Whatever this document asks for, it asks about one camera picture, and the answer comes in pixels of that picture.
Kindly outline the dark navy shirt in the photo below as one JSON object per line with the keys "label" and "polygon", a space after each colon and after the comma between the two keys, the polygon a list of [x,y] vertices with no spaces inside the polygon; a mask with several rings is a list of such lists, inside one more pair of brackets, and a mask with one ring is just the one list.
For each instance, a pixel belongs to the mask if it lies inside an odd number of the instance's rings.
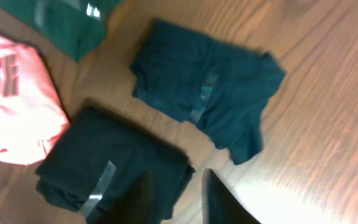
{"label": "dark navy shirt", "polygon": [[261,115],[285,72],[269,53],[247,50],[157,20],[131,64],[133,95],[193,123],[234,164],[263,148]]}

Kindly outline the dark green shirt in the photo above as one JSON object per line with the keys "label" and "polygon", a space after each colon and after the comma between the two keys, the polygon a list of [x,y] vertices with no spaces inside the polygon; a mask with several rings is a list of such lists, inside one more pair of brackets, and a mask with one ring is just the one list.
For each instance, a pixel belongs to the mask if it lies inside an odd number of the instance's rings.
{"label": "dark green shirt", "polygon": [[105,39],[107,19],[119,3],[121,0],[0,0],[0,8],[79,61]]}

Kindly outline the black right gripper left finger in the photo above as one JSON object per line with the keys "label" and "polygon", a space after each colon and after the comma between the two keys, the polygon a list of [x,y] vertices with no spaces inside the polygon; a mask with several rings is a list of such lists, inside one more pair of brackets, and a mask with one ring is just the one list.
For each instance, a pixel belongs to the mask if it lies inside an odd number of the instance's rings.
{"label": "black right gripper left finger", "polygon": [[152,222],[152,181],[142,174],[110,211],[95,224],[149,224]]}

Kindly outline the black shirt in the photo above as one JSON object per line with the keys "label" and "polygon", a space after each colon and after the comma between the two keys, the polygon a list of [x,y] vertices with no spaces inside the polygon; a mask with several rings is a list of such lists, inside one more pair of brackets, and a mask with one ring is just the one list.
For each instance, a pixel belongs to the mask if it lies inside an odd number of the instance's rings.
{"label": "black shirt", "polygon": [[169,220],[190,182],[188,156],[113,114],[87,106],[35,173],[36,189],[60,208],[95,223],[144,174],[151,180],[151,223]]}

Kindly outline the pink printed t-shirt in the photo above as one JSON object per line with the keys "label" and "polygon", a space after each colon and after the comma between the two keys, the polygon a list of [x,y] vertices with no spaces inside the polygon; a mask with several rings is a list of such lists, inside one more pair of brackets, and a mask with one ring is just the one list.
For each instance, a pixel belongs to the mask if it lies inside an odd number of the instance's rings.
{"label": "pink printed t-shirt", "polygon": [[0,161],[27,166],[45,159],[68,126],[36,49],[0,35]]}

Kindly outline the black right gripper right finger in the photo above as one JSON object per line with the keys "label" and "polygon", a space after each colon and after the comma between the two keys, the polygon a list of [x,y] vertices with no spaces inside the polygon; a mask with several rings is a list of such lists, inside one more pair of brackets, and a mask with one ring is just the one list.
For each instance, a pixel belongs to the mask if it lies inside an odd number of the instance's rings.
{"label": "black right gripper right finger", "polygon": [[236,199],[212,169],[202,179],[204,224],[260,224]]}

